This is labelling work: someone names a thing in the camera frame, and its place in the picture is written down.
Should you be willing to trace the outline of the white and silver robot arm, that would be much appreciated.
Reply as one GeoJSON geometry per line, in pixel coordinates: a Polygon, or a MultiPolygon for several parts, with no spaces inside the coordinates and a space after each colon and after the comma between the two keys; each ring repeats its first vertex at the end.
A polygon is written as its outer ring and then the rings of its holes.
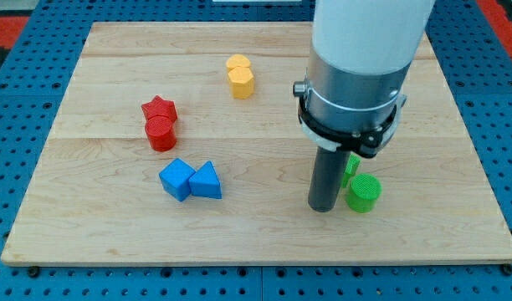
{"type": "Polygon", "coordinates": [[[396,132],[402,84],[433,0],[318,0],[310,58],[294,83],[301,127],[321,149],[374,157],[396,132]]]}

